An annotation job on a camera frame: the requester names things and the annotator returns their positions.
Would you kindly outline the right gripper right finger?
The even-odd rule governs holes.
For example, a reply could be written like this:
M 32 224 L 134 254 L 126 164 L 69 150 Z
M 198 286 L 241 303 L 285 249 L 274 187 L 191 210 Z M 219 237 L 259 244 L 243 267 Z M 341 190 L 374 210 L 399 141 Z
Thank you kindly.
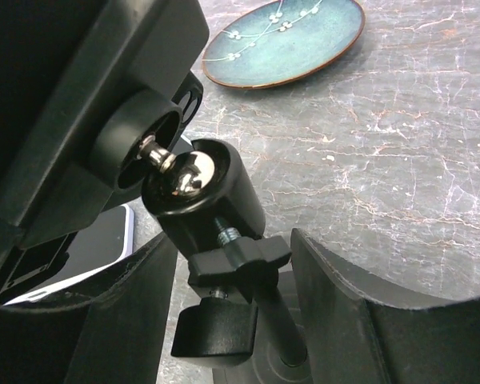
M 480 383 L 480 296 L 407 289 L 301 230 L 290 245 L 316 383 Z

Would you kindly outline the black phone stand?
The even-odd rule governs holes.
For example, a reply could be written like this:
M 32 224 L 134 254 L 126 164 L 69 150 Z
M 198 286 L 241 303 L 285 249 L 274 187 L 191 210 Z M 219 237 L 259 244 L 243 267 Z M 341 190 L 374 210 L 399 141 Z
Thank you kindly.
M 167 181 L 166 174 L 157 171 L 155 168 L 152 167 L 151 164 L 140 159 L 138 157 L 138 152 L 137 158 L 146 168 L 145 175 L 140 184 L 140 193 L 138 197 L 145 198 L 148 202 L 149 208 L 158 208 L 161 210 L 165 210 L 166 204 L 162 203 L 162 198 L 167 196 L 169 192 L 169 183 Z M 76 234 L 74 234 L 62 248 L 62 264 L 66 260 L 66 248 L 75 235 Z M 175 233 L 168 233 L 165 235 L 168 237 L 169 240 L 171 240 L 171 242 L 177 249 L 180 244 L 178 236 Z M 62 264 L 57 267 L 56 270 L 59 270 L 62 267 Z M 0 306 L 6 306 L 5 303 L 8 301 L 9 299 L 4 302 L 0 302 Z

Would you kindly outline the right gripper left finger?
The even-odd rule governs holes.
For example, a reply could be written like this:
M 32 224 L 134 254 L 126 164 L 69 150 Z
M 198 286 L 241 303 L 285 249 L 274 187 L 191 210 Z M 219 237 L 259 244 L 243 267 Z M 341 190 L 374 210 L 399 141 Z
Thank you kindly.
M 0 306 L 0 383 L 154 383 L 177 249 L 160 233 L 38 302 Z

